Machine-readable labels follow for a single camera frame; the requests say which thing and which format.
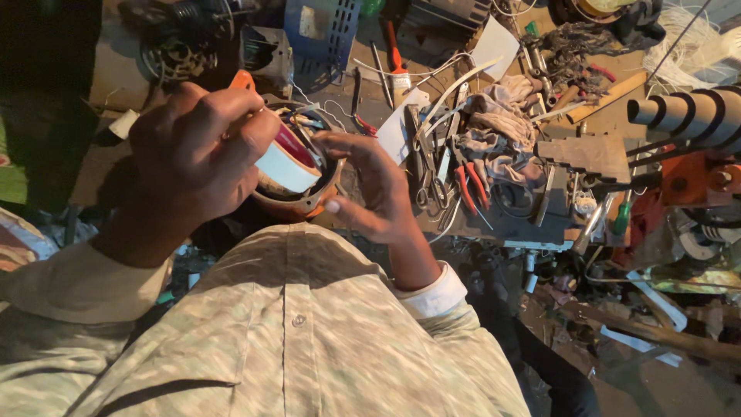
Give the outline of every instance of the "person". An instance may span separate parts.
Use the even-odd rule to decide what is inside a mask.
[[[600,417],[602,412],[597,393],[589,379],[546,346],[510,310],[507,303],[510,295],[505,289],[503,276],[506,262],[501,257],[489,257],[485,251],[475,249],[473,269],[478,272],[478,277],[467,280],[466,302],[473,307],[481,327],[499,342],[531,414],[541,416],[542,410],[531,389],[525,365],[551,387],[548,390],[551,417]]]
[[[100,234],[0,278],[0,415],[528,416],[369,137],[315,136],[356,167],[367,203],[325,208],[388,245],[390,276],[327,229],[271,226],[127,346],[173,250],[255,189],[279,126],[262,110],[253,91],[182,84],[131,128],[141,179]]]

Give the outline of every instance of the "shirt button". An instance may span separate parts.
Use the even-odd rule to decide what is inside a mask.
[[[301,327],[306,323],[306,316],[300,314],[296,315],[290,323],[293,324],[293,327]]]

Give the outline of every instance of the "fingernail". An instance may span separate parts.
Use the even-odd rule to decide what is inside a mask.
[[[329,211],[330,213],[337,213],[339,212],[339,203],[335,200],[329,200],[325,204],[325,209],[327,209],[327,211]]]

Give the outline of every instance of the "shirt cuff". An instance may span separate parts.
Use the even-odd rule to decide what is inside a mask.
[[[154,305],[169,267],[170,261],[159,268],[133,268],[77,243],[1,277],[0,298],[54,320],[134,321]]]
[[[423,289],[411,292],[399,291],[393,287],[392,283],[389,283],[389,289],[393,295],[415,320],[445,314],[468,293],[458,278],[458,274],[447,262],[438,260],[437,265],[442,270],[442,274],[435,282]]]

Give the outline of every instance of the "paintbrush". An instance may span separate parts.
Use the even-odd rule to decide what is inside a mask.
[[[409,71],[402,68],[402,56],[396,47],[396,35],[393,32],[393,23],[388,21],[388,50],[391,53],[393,70],[391,71],[391,91],[393,94],[393,108],[399,107],[404,101],[404,93],[412,87]]]

